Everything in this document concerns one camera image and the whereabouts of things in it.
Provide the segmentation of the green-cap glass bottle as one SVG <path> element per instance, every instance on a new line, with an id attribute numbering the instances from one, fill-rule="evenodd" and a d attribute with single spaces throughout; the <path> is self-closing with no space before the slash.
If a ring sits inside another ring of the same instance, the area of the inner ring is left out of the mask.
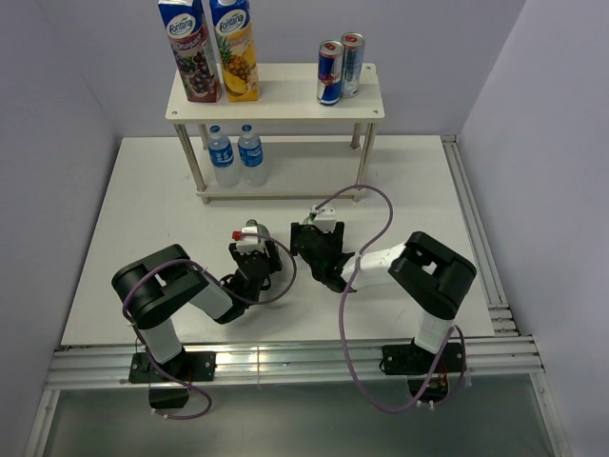
<path id="1" fill-rule="evenodd" d="M 270 235 L 268 228 L 255 219 L 249 219 L 246 222 L 246 227 L 242 229 L 242 233 L 252 234 L 263 241 L 266 241 Z"/>
<path id="2" fill-rule="evenodd" d="M 304 225 L 312 225 L 316 218 L 316 214 L 310 212 L 307 217 L 304 219 Z"/>

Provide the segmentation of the blue-cap water bottle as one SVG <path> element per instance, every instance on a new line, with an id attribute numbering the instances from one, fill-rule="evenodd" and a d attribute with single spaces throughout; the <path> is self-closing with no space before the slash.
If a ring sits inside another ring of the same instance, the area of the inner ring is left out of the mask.
<path id="1" fill-rule="evenodd" d="M 252 187 L 261 187 L 267 179 L 263 143 L 250 124 L 242 126 L 238 150 L 246 183 Z"/>
<path id="2" fill-rule="evenodd" d="M 228 137 L 218 125 L 209 128 L 207 149 L 219 186 L 231 188 L 238 184 L 240 170 Z"/>

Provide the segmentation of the silver tall energy drink can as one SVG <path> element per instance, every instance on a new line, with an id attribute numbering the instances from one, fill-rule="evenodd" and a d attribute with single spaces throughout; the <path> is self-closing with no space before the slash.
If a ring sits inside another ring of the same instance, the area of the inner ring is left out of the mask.
<path id="1" fill-rule="evenodd" d="M 360 86 L 365 40 L 357 32 L 348 32 L 342 36 L 341 42 L 344 47 L 341 96 L 352 98 L 357 95 Z"/>

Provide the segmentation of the blue red bull can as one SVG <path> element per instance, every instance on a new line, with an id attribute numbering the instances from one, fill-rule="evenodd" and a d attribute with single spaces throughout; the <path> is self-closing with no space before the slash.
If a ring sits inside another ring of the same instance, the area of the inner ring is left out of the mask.
<path id="1" fill-rule="evenodd" d="M 336 104 L 342 91 L 344 46 L 335 40 L 325 40 L 319 48 L 318 102 L 325 106 Z"/>

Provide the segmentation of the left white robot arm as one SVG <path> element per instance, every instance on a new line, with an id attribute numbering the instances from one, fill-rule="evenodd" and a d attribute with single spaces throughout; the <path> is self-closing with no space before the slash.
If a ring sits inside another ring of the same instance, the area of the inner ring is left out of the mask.
<path id="1" fill-rule="evenodd" d="M 111 285 L 130 322 L 150 350 L 151 369 L 164 380 L 186 376 L 192 370 L 172 316 L 191 304 L 218 324 L 241 317 L 271 285 L 271 275 L 283 269 L 278 248 L 264 238 L 228 246 L 237 264 L 234 273 L 215 282 L 191 261 L 178 244 L 158 250 L 120 268 Z"/>

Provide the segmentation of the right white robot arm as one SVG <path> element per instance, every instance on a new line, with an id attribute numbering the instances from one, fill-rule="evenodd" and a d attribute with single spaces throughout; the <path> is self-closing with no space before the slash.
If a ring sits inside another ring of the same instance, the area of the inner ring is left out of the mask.
<path id="1" fill-rule="evenodd" d="M 398 284 L 422 308 L 420 327 L 403 354 L 383 358 L 401 364 L 406 374 L 435 369 L 444 359 L 442 340 L 469 292 L 477 269 L 472 262 L 423 231 L 392 248 L 363 255 L 355 279 L 355 254 L 343 251 L 344 223 L 322 230 L 292 223 L 290 251 L 309 265 L 312 277 L 336 293 Z"/>

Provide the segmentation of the white two-tier shelf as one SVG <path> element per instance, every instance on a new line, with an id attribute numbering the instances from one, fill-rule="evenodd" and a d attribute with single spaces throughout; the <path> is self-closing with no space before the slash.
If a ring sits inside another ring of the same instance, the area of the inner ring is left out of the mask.
<path id="1" fill-rule="evenodd" d="M 326 198 L 336 189 L 365 184 L 379 123 L 384 119 L 377 68 L 363 65 L 358 94 L 325 107 L 315 99 L 316 65 L 262 64 L 262 95 L 255 102 L 231 103 L 222 97 L 212 104 L 187 100 L 181 79 L 174 78 L 166 119 L 175 128 L 187 158 L 198 197 L 206 204 L 219 200 L 290 200 Z M 193 125 L 207 140 L 206 128 L 252 125 L 256 130 L 303 127 L 303 135 L 262 138 L 270 161 L 265 184 L 222 188 L 203 145 L 187 133 Z"/>

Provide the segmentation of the yellow pineapple juice carton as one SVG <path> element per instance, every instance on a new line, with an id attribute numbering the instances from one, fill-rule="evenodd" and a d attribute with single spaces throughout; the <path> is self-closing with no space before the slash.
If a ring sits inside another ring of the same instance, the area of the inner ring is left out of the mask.
<path id="1" fill-rule="evenodd" d="M 260 85 L 249 2 L 210 1 L 209 7 L 229 101 L 257 101 Z"/>

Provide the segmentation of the purple grape juice carton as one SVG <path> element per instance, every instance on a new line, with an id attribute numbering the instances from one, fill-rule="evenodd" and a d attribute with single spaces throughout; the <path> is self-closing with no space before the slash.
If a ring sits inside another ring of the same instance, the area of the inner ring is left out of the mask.
<path id="1" fill-rule="evenodd" d="M 202 2 L 159 1 L 158 9 L 187 100 L 216 103 L 220 79 Z"/>

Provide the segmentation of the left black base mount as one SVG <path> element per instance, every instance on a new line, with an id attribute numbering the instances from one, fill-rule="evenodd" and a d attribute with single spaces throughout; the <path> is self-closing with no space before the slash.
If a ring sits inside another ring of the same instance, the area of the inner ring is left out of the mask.
<path id="1" fill-rule="evenodd" d="M 216 353 L 213 351 L 186 351 L 160 368 L 182 382 L 210 382 L 214 379 L 216 368 Z M 133 385 L 151 385 L 170 382 L 150 362 L 144 352 L 132 356 L 128 374 L 128 382 Z M 151 407 L 161 410 L 177 410 L 183 408 L 189 399 L 187 387 L 149 387 L 148 403 Z"/>

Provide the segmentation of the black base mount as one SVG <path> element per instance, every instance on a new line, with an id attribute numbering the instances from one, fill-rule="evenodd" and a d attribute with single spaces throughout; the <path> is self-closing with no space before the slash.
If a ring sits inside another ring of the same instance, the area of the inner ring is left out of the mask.
<path id="1" fill-rule="evenodd" d="M 407 381 L 412 396 L 418 393 L 435 358 L 434 354 L 416 347 L 413 343 L 385 345 L 382 347 L 382 355 L 379 369 L 385 375 L 406 376 L 408 379 L 421 376 L 420 380 Z M 433 407 L 446 399 L 452 387 L 460 387 L 466 373 L 464 362 L 462 345 L 448 343 L 434 369 L 431 381 L 419 399 L 418 406 Z"/>
<path id="2" fill-rule="evenodd" d="M 214 379 L 216 368 L 216 353 L 213 351 L 186 351 L 160 368 L 182 382 L 210 382 Z M 132 356 L 128 374 L 128 382 L 133 385 L 151 385 L 170 382 L 150 362 L 144 352 Z M 183 408 L 189 399 L 187 387 L 149 387 L 148 403 L 151 407 L 161 410 L 177 410 Z"/>

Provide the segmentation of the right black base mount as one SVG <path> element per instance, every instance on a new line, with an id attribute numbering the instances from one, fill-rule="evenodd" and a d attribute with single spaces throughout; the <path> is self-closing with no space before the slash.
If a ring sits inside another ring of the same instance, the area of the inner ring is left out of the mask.
<path id="1" fill-rule="evenodd" d="M 434 354 L 416 347 L 413 343 L 385 345 L 382 347 L 382 355 L 379 369 L 385 375 L 406 376 L 408 379 L 421 376 L 420 380 L 407 381 L 412 396 L 418 393 L 435 358 Z M 433 407 L 446 399 L 452 387 L 460 387 L 466 373 L 464 362 L 462 345 L 448 343 L 434 369 L 431 381 L 419 399 L 418 406 Z"/>

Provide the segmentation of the aluminium rail frame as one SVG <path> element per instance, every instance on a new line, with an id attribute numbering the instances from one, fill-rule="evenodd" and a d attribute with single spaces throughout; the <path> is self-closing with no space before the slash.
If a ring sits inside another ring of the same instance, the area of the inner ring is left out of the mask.
<path id="1" fill-rule="evenodd" d="M 407 343 L 421 310 L 396 284 L 342 303 L 307 265 L 280 301 L 221 326 L 199 309 L 173 318 L 187 350 L 212 351 L 207 397 L 193 395 L 185 421 L 150 410 L 147 387 L 128 381 L 137 345 L 110 279 L 122 266 L 178 243 L 213 274 L 233 264 L 229 237 L 255 218 L 289 238 L 310 206 L 352 181 L 346 136 L 266 137 L 273 174 L 319 191 L 303 200 L 215 201 L 194 193 L 174 137 L 122 141 L 59 349 L 54 353 L 26 453 L 29 456 L 568 456 L 535 340 L 516 332 L 498 273 L 462 186 L 454 147 L 438 136 L 381 135 L 367 173 L 382 190 L 336 206 L 345 247 L 383 249 L 423 230 L 472 261 L 478 275 L 457 317 L 468 377 L 434 407 L 382 413 L 364 383 L 391 406 L 408 399 L 406 378 L 379 369 L 382 348 Z"/>

